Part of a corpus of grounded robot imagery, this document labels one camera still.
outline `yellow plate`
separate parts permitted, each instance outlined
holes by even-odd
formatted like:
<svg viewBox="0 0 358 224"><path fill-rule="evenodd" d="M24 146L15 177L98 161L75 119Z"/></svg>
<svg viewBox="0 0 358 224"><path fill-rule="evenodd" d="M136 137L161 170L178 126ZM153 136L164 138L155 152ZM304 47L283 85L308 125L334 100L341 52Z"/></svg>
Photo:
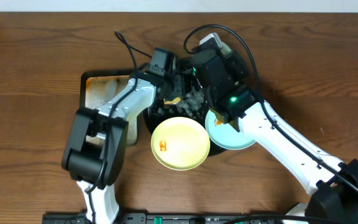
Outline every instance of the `yellow plate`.
<svg viewBox="0 0 358 224"><path fill-rule="evenodd" d="M152 135L152 151L164 166L189 170L200 165L209 153L209 136L204 127L190 118L163 121Z"/></svg>

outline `wood grain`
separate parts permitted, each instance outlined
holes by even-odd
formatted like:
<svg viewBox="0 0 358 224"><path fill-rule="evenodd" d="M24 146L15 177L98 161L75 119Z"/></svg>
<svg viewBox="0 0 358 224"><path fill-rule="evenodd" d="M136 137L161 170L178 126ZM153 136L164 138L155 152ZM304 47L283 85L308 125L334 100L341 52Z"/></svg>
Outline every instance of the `wood grain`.
<svg viewBox="0 0 358 224"><path fill-rule="evenodd" d="M358 158L358 14L0 13L0 223L40 223L45 212L85 208L60 160L81 74L132 66L114 30L145 52L159 46L186 56L187 34L213 23L248 43L276 112L329 153L346 162ZM196 34L189 46L208 32ZM233 37L218 33L246 58ZM177 172L155 160L149 141L142 121L116 184L122 207L286 212L308 201L296 179L259 145Z"/></svg>

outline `light blue plate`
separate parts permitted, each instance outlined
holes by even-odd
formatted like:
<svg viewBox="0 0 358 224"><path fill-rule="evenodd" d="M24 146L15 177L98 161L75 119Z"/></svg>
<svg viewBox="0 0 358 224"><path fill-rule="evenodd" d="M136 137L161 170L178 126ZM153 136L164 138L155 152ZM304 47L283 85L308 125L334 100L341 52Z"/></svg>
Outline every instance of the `light blue plate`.
<svg viewBox="0 0 358 224"><path fill-rule="evenodd" d="M205 129L209 138L218 146L230 150L239 150L255 143L255 140L238 133L230 124L215 126L215 119L215 114L212 111L208 111L205 118Z"/></svg>

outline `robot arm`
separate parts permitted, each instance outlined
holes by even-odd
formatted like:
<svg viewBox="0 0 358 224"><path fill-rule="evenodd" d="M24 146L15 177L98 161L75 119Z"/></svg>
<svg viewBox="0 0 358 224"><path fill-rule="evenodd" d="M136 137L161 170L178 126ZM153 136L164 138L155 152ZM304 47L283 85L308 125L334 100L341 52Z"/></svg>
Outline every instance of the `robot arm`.
<svg viewBox="0 0 358 224"><path fill-rule="evenodd" d="M176 81L172 82L177 63L176 56L172 53L155 49L146 72L134 71L137 83L131 76L127 86L109 102L95 110L80 108L77 111L63 155L62 167L70 171L71 178L77 180L83 192L88 208L87 219L94 220L95 223L112 223L116 219L119 206L114 195L114 182L124 162L127 125L144 109L150 107L156 98L170 99L183 94L180 89L175 88L181 85L181 80L176 77ZM112 106L119 100L109 117ZM87 136L100 139L107 137L109 145L93 145L87 141ZM100 173L103 178L98 182ZM94 184L97 188L89 196L87 191Z"/></svg>
<svg viewBox="0 0 358 224"><path fill-rule="evenodd" d="M329 155L312 142L307 140L298 131L293 129L287 122L279 117L269 103L265 101L265 107L269 115L277 121L277 124L293 139L305 147L316 157L322 159L331 167L340 171L338 166L342 160ZM328 170L310 159L305 153L301 152L281 133L279 133L262 111L260 103L255 103L246 110L246 116L239 119L239 129L242 133L252 137L264 148L266 148L278 161L280 161L300 182L306 193L312 195L318 188L316 183L319 180L329 181L334 175Z"/></svg>
<svg viewBox="0 0 358 224"><path fill-rule="evenodd" d="M102 116L108 117L112 105L126 93L130 92L134 85L135 79L131 78L128 81L127 86L118 95L116 95L111 101L97 108L98 113ZM153 104L155 91L156 86L143 79L138 79L137 88L118 104L116 111L112 115L113 118L122 118L126 121L132 121L133 119L136 119L138 114ZM106 135L98 133L97 137L105 139ZM80 186L83 192L86 207L88 208L86 217L87 219L92 220L93 217L90 198L86 193L86 190L90 189L92 184L84 180L77 181L77 184ZM116 219L119 211L119 205L116 201L114 193L114 184L107 185L103 189L97 188L92 191L91 194L94 210L97 213L95 222L112 223Z"/></svg>

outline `orange food piece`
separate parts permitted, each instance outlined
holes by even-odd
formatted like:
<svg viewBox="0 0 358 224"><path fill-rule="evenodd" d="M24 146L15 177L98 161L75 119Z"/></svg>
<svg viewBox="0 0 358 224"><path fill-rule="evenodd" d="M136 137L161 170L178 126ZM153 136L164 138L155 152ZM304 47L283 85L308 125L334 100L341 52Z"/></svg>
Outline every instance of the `orange food piece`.
<svg viewBox="0 0 358 224"><path fill-rule="evenodd" d="M160 141L160 151L162 151L162 152L167 151L167 142L165 140Z"/></svg>
<svg viewBox="0 0 358 224"><path fill-rule="evenodd" d="M221 124L222 124L222 122L220 120L218 120L217 118L215 118L215 127L219 126Z"/></svg>

